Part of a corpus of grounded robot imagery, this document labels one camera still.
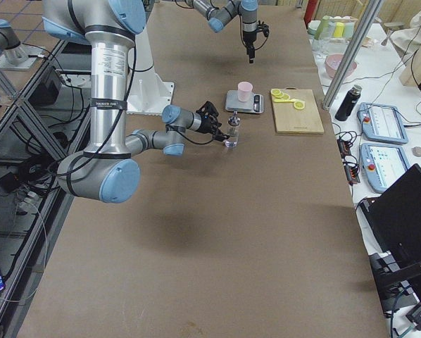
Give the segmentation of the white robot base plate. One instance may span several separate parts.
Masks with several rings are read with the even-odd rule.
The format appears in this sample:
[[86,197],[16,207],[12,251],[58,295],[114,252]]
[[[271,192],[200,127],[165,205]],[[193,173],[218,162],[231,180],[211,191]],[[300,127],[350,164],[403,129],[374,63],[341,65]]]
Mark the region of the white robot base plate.
[[136,49],[128,53],[130,77],[134,77],[127,99],[127,114],[161,115],[171,104],[175,84],[162,81],[155,70],[147,27],[135,37],[135,42]]

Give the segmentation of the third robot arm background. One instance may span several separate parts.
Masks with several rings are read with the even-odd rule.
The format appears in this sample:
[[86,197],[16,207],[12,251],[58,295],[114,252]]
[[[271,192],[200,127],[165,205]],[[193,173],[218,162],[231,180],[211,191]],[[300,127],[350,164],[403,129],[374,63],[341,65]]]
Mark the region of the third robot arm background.
[[0,19],[0,68],[3,70],[29,70],[36,57],[29,57],[11,24]]

